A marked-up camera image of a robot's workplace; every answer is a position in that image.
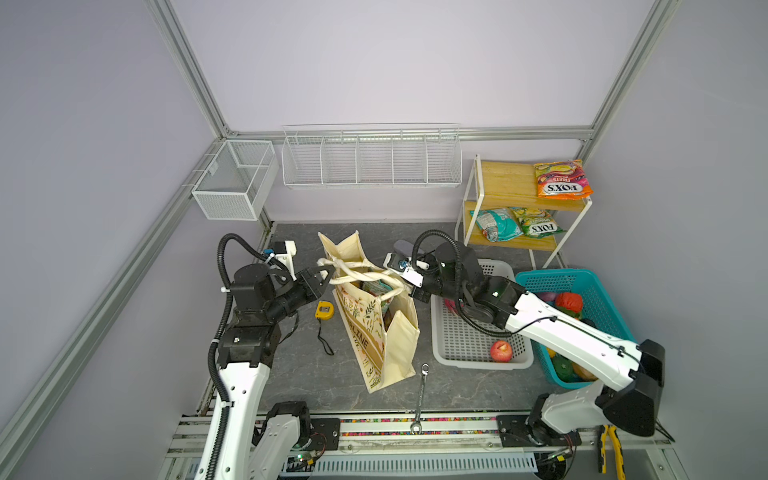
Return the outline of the cream floral tote bag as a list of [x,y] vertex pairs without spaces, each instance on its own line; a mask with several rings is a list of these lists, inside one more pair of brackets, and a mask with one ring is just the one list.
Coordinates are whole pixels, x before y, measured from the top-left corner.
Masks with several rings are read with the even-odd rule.
[[[367,391],[374,393],[414,376],[420,328],[405,282],[367,258],[358,232],[338,244],[322,233],[318,237],[324,256],[317,264],[336,269],[331,280],[334,300]],[[379,298],[362,289],[364,282],[376,280],[393,287],[393,299],[385,315]]]

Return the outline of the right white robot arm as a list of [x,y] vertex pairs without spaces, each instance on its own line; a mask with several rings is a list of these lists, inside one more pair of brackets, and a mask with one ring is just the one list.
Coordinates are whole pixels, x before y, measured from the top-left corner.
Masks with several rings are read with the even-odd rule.
[[506,277],[487,275],[474,252],[461,245],[444,243],[432,254],[395,265],[413,297],[450,300],[465,322],[528,337],[595,376],[586,387],[537,398],[522,428],[533,444],[556,444],[579,429],[601,425],[641,437],[655,433],[664,387],[660,344],[613,336]]

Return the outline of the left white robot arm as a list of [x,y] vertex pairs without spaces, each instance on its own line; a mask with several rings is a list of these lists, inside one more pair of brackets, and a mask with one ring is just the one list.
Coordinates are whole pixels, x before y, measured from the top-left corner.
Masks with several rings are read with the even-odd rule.
[[198,479],[275,479],[289,452],[310,443],[303,401],[274,405],[261,426],[258,407],[282,339],[280,321],[319,300],[335,273],[330,265],[291,275],[266,264],[239,269],[227,288],[235,320],[209,347],[208,369],[216,405]]

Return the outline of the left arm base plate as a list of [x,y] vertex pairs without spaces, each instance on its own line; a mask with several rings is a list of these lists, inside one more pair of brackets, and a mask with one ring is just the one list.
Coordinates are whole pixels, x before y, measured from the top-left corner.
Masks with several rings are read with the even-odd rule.
[[338,417],[300,417],[298,440],[292,451],[336,451],[341,439]]

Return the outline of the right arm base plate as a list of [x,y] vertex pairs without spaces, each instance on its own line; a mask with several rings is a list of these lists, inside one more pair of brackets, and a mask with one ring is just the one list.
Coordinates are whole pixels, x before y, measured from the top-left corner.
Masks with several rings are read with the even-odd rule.
[[577,431],[561,434],[542,422],[528,424],[527,415],[496,416],[499,438],[503,447],[578,447],[582,444]]

